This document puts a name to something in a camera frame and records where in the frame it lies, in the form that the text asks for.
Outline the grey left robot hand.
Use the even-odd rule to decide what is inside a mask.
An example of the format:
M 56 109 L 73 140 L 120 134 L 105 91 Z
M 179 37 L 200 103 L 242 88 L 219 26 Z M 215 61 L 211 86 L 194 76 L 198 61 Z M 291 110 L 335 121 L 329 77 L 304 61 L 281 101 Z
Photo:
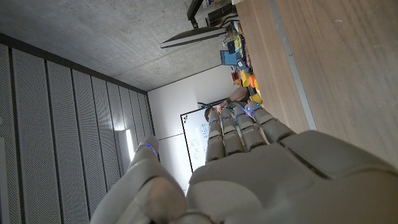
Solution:
M 396 223 L 397 170 L 261 105 L 212 112 L 205 165 L 182 190 L 142 141 L 92 223 Z

